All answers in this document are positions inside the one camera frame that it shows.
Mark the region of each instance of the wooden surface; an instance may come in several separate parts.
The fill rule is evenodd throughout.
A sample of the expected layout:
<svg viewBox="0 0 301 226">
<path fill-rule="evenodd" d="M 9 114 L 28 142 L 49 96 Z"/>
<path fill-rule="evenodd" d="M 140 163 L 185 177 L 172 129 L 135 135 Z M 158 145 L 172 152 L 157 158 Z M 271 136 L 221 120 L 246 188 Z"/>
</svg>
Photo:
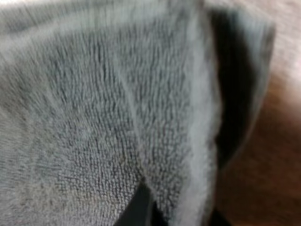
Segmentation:
<svg viewBox="0 0 301 226">
<path fill-rule="evenodd" d="M 234 226 L 301 226 L 301 0 L 236 2 L 267 13 L 277 38 L 263 108 L 220 175 L 218 209 Z"/>
</svg>

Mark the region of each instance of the gray towel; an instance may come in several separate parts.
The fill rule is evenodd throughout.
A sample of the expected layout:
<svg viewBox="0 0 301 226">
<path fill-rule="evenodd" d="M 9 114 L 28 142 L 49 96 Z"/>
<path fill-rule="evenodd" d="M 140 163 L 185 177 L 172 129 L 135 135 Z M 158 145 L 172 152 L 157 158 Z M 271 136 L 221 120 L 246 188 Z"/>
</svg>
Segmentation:
<svg viewBox="0 0 301 226">
<path fill-rule="evenodd" d="M 269 23 L 194 0 L 6 5 L 0 22 L 1 226 L 112 226 L 141 180 L 169 225 L 206 225 L 217 143 L 234 153 L 267 86 Z"/>
</svg>

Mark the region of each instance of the fabric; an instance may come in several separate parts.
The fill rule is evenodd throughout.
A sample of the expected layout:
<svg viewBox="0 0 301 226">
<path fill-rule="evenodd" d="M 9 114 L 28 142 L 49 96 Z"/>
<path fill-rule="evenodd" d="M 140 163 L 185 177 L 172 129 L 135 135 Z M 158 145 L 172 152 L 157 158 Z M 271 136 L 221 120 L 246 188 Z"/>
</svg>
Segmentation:
<svg viewBox="0 0 301 226">
<path fill-rule="evenodd" d="M 216 137 L 237 124 L 237 149 L 268 81 L 271 25 L 243 15 L 193 0 L 2 6 L 1 225 L 111 226 L 142 180 L 169 225 L 206 225 Z"/>
</svg>

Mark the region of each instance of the brown wood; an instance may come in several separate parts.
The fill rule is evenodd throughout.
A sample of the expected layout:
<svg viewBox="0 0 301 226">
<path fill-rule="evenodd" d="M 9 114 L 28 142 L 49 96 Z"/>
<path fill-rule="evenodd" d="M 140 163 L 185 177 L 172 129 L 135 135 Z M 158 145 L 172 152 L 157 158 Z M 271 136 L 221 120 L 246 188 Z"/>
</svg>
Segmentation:
<svg viewBox="0 0 301 226">
<path fill-rule="evenodd" d="M 234 226 L 301 226 L 301 0 L 236 2 L 266 12 L 277 38 L 263 108 L 220 175 L 218 209 Z"/>
</svg>

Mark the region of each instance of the black object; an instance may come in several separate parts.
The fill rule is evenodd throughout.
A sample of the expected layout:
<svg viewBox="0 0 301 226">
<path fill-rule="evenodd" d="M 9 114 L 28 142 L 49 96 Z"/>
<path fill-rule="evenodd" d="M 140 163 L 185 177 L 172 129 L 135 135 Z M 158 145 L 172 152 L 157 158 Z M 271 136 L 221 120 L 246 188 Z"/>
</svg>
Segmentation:
<svg viewBox="0 0 301 226">
<path fill-rule="evenodd" d="M 162 213 L 153 201 L 149 188 L 141 183 L 126 210 L 114 226 L 168 226 Z M 231 226 L 214 210 L 209 226 Z"/>
</svg>

